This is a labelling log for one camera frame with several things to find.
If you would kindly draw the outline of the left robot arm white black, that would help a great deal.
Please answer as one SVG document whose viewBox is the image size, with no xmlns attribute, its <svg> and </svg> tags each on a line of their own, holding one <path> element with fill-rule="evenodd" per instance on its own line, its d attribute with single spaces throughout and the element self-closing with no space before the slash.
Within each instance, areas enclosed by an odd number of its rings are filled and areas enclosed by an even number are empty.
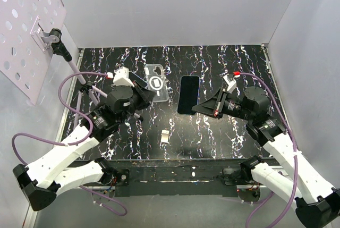
<svg viewBox="0 0 340 228">
<path fill-rule="evenodd" d="M 31 208 L 40 211 L 62 193 L 88 183 L 127 185 L 130 172 L 112 167 L 103 157 L 74 168 L 69 165 L 118 131 L 129 116 L 149 107 L 154 96 L 137 82 L 115 86 L 56 147 L 34 162 L 17 165 L 13 174 Z"/>
</svg>

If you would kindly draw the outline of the clear phone case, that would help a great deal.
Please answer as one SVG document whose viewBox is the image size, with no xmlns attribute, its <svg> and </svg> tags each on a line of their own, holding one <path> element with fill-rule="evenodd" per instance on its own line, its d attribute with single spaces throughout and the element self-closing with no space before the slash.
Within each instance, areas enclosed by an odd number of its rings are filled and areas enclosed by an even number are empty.
<svg viewBox="0 0 340 228">
<path fill-rule="evenodd" d="M 155 93 L 153 102 L 167 102 L 169 96 L 163 66 L 160 64 L 145 64 L 144 73 L 148 84 L 148 90 Z"/>
</svg>

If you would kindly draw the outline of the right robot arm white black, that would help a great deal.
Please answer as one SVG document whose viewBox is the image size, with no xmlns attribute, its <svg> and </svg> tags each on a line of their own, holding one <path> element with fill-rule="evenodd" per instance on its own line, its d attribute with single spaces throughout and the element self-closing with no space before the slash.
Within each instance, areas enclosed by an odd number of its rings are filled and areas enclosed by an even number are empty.
<svg viewBox="0 0 340 228">
<path fill-rule="evenodd" d="M 192 110 L 217 119 L 226 114 L 245 120 L 248 134 L 279 162 L 288 176 L 280 175 L 255 156 L 241 163 L 241 180 L 246 184 L 263 184 L 285 202 L 290 202 L 305 227 L 329 227 L 339 217 L 339 189 L 293 149 L 287 130 L 270 116 L 269 104 L 265 91 L 259 87 L 247 88 L 242 99 L 220 88 L 213 97 L 193 106 Z"/>
</svg>

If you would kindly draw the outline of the dark phone blue edge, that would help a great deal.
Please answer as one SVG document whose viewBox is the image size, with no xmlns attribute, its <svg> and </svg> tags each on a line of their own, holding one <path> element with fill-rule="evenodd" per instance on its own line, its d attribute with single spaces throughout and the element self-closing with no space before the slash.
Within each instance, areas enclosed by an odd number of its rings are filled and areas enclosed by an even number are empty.
<svg viewBox="0 0 340 228">
<path fill-rule="evenodd" d="M 182 115 L 195 115 L 193 106 L 198 103 L 200 78 L 186 75 L 181 78 L 177 112 Z"/>
</svg>

